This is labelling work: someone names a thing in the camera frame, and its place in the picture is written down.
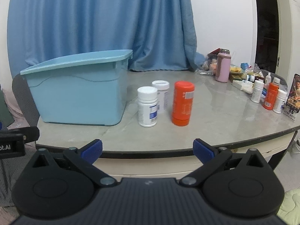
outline white medicine bottle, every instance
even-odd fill
[[[275,113],[278,113],[278,114],[281,113],[283,106],[284,106],[286,96],[287,96],[287,92],[278,90],[277,97],[276,97],[274,107],[273,107],[273,111]]]
[[[260,102],[260,98],[263,92],[263,86],[264,83],[262,81],[256,80],[254,82],[254,90],[251,96],[251,101],[255,102],[255,103],[259,103]]]
[[[157,119],[157,88],[143,86],[137,89],[138,121],[143,127],[152,127]]]
[[[168,107],[168,89],[170,83],[165,80],[155,80],[152,82],[152,87],[157,88],[157,113],[163,113]]]

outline pink bottle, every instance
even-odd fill
[[[216,81],[227,83],[229,79],[231,56],[229,50],[221,49],[218,54]]]

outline blue gripper pad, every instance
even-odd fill
[[[194,155],[203,163],[210,161],[215,157],[215,154],[212,150],[204,146],[202,143],[200,143],[197,140],[194,140],[193,142],[193,152]]]
[[[93,140],[82,149],[80,156],[88,163],[93,164],[102,154],[102,141],[99,139]]]

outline orange pill bottle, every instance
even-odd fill
[[[265,104],[263,105],[264,108],[267,110],[272,110],[274,107],[274,103],[276,101],[277,93],[278,93],[279,86],[274,83],[269,83],[268,91],[265,96]]]
[[[177,81],[174,86],[172,123],[186,126],[190,122],[195,86],[188,81]]]

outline table leg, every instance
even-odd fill
[[[295,133],[294,133],[294,135],[293,135],[293,138],[292,138],[291,142],[289,143],[288,147],[287,147],[285,150],[280,151],[280,152],[274,154],[274,155],[271,157],[271,159],[269,160],[268,163],[269,163],[270,167],[271,167],[273,170],[277,167],[277,165],[280,163],[280,161],[282,160],[282,158],[283,158],[284,155],[286,154],[287,150],[291,147],[291,145],[292,145],[294,139],[296,138],[297,133],[298,133],[298,131],[295,131]]]

